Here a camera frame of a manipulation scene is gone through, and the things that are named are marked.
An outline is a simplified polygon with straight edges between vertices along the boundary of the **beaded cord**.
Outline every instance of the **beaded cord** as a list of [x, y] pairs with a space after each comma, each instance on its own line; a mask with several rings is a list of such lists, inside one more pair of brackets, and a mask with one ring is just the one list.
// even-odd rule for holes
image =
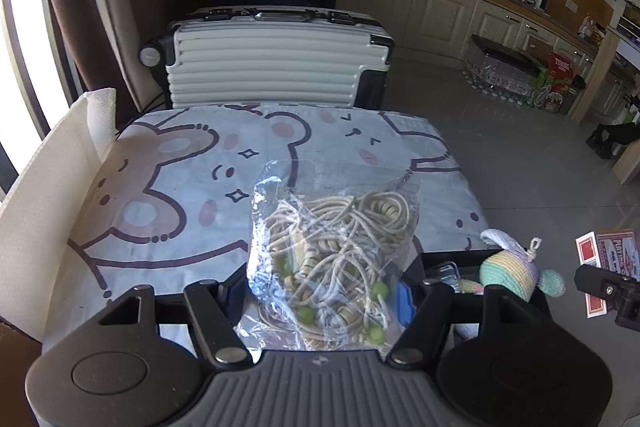
[[264, 226], [272, 273], [285, 297], [270, 309], [258, 306], [260, 320], [298, 331], [310, 349], [383, 344], [392, 320], [384, 268], [411, 223], [398, 192], [331, 196], [298, 208], [281, 201]]

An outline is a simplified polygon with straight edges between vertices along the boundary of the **plastic bag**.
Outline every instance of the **plastic bag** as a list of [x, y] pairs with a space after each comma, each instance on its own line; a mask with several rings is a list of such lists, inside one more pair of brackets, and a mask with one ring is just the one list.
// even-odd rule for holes
[[401, 333], [396, 283], [420, 185], [411, 172], [371, 166], [293, 168], [267, 163], [254, 188], [247, 277], [256, 302], [241, 335], [268, 349], [386, 354]]

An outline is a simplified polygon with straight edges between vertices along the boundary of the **paper towel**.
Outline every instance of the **paper towel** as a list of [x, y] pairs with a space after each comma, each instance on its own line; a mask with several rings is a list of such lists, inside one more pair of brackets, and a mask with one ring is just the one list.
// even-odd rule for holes
[[84, 93], [0, 206], [0, 316], [42, 341], [66, 240], [115, 140], [115, 89]]

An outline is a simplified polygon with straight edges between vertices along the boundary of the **metal screw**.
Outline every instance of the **metal screw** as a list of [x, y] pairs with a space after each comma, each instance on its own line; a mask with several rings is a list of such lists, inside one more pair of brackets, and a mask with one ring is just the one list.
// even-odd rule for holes
[[239, 363], [247, 357], [248, 353], [241, 347], [223, 347], [217, 350], [216, 360], [220, 363]]
[[162, 60], [160, 51], [152, 46], [142, 48], [138, 57], [140, 58], [140, 62], [142, 62], [147, 68], [157, 66], [160, 63], [160, 60]]
[[413, 347], [405, 347], [394, 351], [391, 360], [402, 365], [411, 365], [422, 361], [422, 353]]

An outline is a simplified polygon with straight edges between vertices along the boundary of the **power outlet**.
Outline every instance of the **power outlet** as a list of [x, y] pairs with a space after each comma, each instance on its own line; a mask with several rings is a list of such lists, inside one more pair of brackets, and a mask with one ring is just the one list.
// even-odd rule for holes
[[564, 5], [572, 12], [578, 13], [578, 5], [572, 0], [566, 0], [566, 3], [564, 3]]

